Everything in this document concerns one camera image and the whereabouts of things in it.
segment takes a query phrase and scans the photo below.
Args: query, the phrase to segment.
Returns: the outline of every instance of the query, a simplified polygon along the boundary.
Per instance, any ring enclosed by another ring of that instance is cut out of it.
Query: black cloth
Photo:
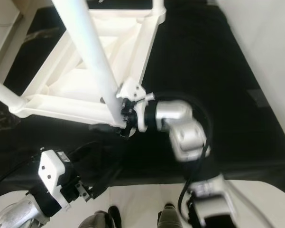
[[[151,7],[129,2],[137,9]],[[92,1],[90,7],[127,6],[126,1],[103,3]],[[265,181],[285,192],[285,134],[272,109],[259,108],[248,94],[260,87],[224,14],[204,1],[166,0],[165,6],[166,20],[158,27],[143,87],[196,96],[214,118],[211,148],[225,177]],[[54,8],[39,9],[28,34],[52,28],[57,29],[51,36],[22,45],[5,81],[16,94],[23,93],[65,31]],[[90,131],[87,124],[35,115],[0,133],[0,176],[40,147],[70,151],[90,141],[100,143],[74,164],[86,184],[92,185],[116,161],[122,161],[123,171],[112,185],[184,181],[165,133],[147,131],[124,140]],[[0,195],[36,184],[37,167],[29,164],[6,178]]]

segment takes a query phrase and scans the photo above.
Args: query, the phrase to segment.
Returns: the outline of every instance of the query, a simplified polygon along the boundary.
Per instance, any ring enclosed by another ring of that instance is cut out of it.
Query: white floor
[[[232,183],[237,189],[230,193],[239,228],[285,228],[285,194],[282,191],[259,181],[233,180]],[[158,212],[168,202],[176,205],[182,186],[167,184],[111,187],[96,200],[85,203],[82,198],[78,198],[71,203],[72,207],[68,211],[60,210],[44,227],[77,228],[94,212],[107,211],[109,206],[116,205],[120,209],[123,228],[156,228]],[[243,202],[237,191],[245,195],[254,206]],[[26,191],[15,191],[1,196],[0,211],[22,199],[25,193]],[[266,224],[264,216],[271,226]],[[183,227],[191,226],[183,222]]]

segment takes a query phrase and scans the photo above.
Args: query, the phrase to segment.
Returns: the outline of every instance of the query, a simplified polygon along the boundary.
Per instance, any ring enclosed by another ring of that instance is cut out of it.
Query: robotic arm
[[[127,122],[121,135],[129,136],[133,129],[145,132],[147,128],[169,133],[175,158],[182,164],[187,180],[183,192],[190,197],[188,222],[194,228],[206,227],[209,218],[223,216],[230,221],[230,227],[235,227],[232,200],[216,168],[203,127],[193,117],[192,106],[177,98],[155,102],[153,94],[147,95],[140,85],[133,85],[131,79],[123,84],[117,97],[123,99],[122,114]],[[198,172],[194,169],[196,166],[200,166]],[[197,172],[193,179],[192,171]],[[23,200],[0,213],[0,228],[41,227],[61,208],[68,209],[69,203],[79,196],[85,201],[95,199],[118,172],[109,173],[105,182],[89,189],[81,183],[64,152],[48,150],[41,154],[38,174],[42,183],[31,189]]]

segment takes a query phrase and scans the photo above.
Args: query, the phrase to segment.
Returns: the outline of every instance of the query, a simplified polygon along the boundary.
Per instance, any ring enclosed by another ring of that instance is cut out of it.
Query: black cable
[[[155,94],[155,100],[175,100],[175,99],[186,101],[187,103],[189,103],[192,106],[193,109],[201,111],[203,113],[203,115],[205,116],[206,121],[207,121],[207,125],[208,125],[207,126],[207,131],[206,131],[206,138],[207,138],[207,140],[205,142],[205,145],[203,146],[201,156],[198,159],[196,166],[192,170],[191,176],[185,182],[184,187],[183,187],[183,189],[182,189],[182,191],[181,191],[181,193],[179,195],[179,198],[178,198],[178,210],[179,210],[180,216],[186,222],[188,222],[187,218],[183,215],[183,213],[181,211],[181,205],[182,205],[182,201],[184,199],[185,192],[188,190],[188,187],[190,186],[192,181],[195,179],[197,173],[200,171],[200,168],[201,168],[202,163],[204,161],[204,158],[206,156],[206,152],[207,152],[207,150],[209,148],[209,145],[210,145],[210,143],[212,141],[212,138],[213,138],[213,121],[212,121],[211,115],[208,112],[208,110],[195,97],[186,95],[184,93],[175,93],[175,92],[156,93]]]
[[[86,144],[83,144],[83,145],[77,147],[76,149],[71,150],[70,152],[67,153],[67,155],[72,155],[72,154],[76,153],[77,151],[79,151],[79,150],[81,150],[81,149],[83,149],[83,148],[89,147],[89,146],[91,146],[91,145],[93,145],[93,144],[96,144],[96,143],[97,143],[97,144],[101,144],[101,142],[99,142],[99,141],[87,142]]]
[[[30,158],[20,162],[19,164],[17,164],[16,166],[14,166],[13,168],[11,168],[9,171],[7,171],[5,174],[3,174],[2,176],[0,176],[0,183],[7,178],[9,175],[11,175],[12,173],[14,173],[15,171],[17,171],[18,169],[22,168],[25,165],[28,165],[29,163],[31,163],[32,161],[35,160],[36,157],[38,157],[40,154],[36,154],[34,156],[31,156]]]

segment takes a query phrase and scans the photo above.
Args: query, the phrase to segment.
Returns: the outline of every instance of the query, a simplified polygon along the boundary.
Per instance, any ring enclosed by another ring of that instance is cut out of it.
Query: white bracket
[[[60,192],[61,185],[58,185],[58,179],[64,173],[65,166],[53,150],[42,152],[38,169],[39,177],[60,206],[68,210],[71,206]]]
[[[146,96],[144,88],[133,78],[127,78],[117,92],[117,98],[127,98],[130,101],[139,101]]]

